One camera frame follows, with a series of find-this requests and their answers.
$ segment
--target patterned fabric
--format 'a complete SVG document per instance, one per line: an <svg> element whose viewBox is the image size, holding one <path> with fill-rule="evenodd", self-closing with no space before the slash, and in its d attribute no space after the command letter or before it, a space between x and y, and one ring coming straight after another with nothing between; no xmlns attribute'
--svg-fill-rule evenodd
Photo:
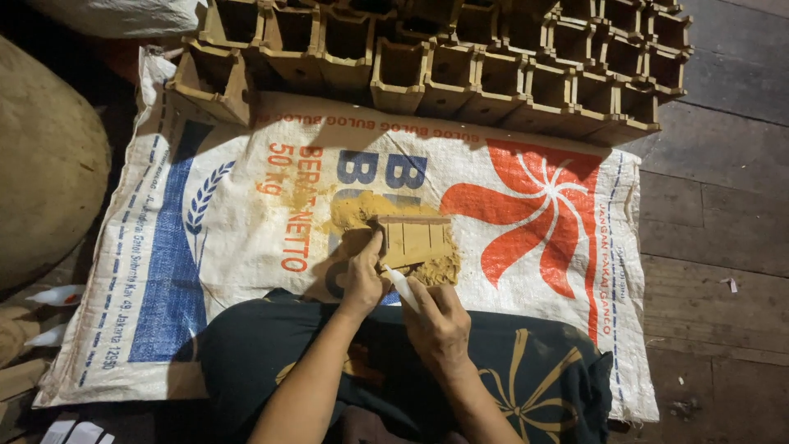
<svg viewBox="0 0 789 444"><path fill-rule="evenodd" d="M277 289L222 312L200 338L206 387L230 442L244 442L265 401L336 305L299 303ZM605 442L611 353L562 322L471 311L469 356L523 442ZM377 307L346 357L332 423L349 405L390 433L438 442L459 431L436 381L413 350L400 307Z"/></svg>

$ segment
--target stack of wooden boxes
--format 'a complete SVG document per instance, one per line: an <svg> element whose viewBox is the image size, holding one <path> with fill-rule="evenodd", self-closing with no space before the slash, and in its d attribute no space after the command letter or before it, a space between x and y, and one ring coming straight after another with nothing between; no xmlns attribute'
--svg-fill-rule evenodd
<svg viewBox="0 0 789 444"><path fill-rule="evenodd" d="M614 146L685 95L676 0L209 0L168 84L253 124L257 90Z"/></svg>

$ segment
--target white plastic bottle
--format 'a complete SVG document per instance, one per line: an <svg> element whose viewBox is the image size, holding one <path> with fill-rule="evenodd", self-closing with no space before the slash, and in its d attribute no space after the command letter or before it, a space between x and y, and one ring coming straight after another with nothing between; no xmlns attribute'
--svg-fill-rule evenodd
<svg viewBox="0 0 789 444"><path fill-rule="evenodd" d="M66 307L80 303L82 300L82 293L84 292L84 285L64 285L62 287L50 288L49 290L30 296L27 299L55 307Z"/></svg>
<svg viewBox="0 0 789 444"><path fill-rule="evenodd" d="M41 333L39 336L32 338L25 342L25 345L32 345L34 347L60 347L63 344L63 337L65 336L65 328L69 324L61 324Z"/></svg>
<svg viewBox="0 0 789 444"><path fill-rule="evenodd" d="M406 277L403 276L403 274L400 273L399 271L395 269L391 269L389 265L383 264L383 267L387 269L389 275L392 276L392 283L394 284L394 287L397 288L397 291L398 293L400 293L400 296L402 296L402 298L406 300L408 305L410 305L414 311L420 313L419 304L417 303L417 298L413 295L413 292L411 291L411 287L408 286L408 281L406 280Z"/></svg>

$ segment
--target red pinwheel logo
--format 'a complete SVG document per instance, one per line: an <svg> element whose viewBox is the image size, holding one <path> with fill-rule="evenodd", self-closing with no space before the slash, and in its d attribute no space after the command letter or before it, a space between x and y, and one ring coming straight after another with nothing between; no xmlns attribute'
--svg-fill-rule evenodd
<svg viewBox="0 0 789 444"><path fill-rule="evenodd" d="M570 263L585 265L591 330L593 316L596 323L594 193L602 158L512 141L488 139L487 143L495 172L512 193L458 183L443 195L441 213L489 224L517 224L493 239L482 253L482 271L495 288L507 269L540 245L544 246L540 275L562 296L576 296L567 281ZM577 251L579 239L588 240L583 242L589 246L588 251Z"/></svg>

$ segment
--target hand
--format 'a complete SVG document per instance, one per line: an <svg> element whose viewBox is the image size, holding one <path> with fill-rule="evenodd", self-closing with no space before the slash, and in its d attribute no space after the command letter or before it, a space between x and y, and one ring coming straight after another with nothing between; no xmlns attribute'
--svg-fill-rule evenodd
<svg viewBox="0 0 789 444"><path fill-rule="evenodd" d="M408 278L421 315L402 301L402 317L408 338L422 363L441 384L477 375L469 358L471 317L460 304L451 285L425 288L414 277Z"/></svg>
<svg viewBox="0 0 789 444"><path fill-rule="evenodd" d="M345 292L338 311L364 319L389 292L391 281L376 273L383 232L376 231L367 246L348 262Z"/></svg>

